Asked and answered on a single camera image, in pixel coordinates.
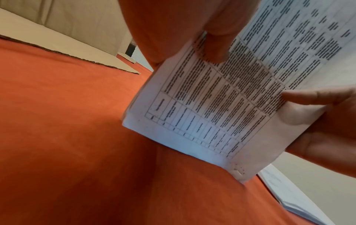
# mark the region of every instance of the orange tablecloth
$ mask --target orange tablecloth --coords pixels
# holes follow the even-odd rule
[[[255,177],[121,126],[150,72],[0,40],[0,224],[309,224]]]

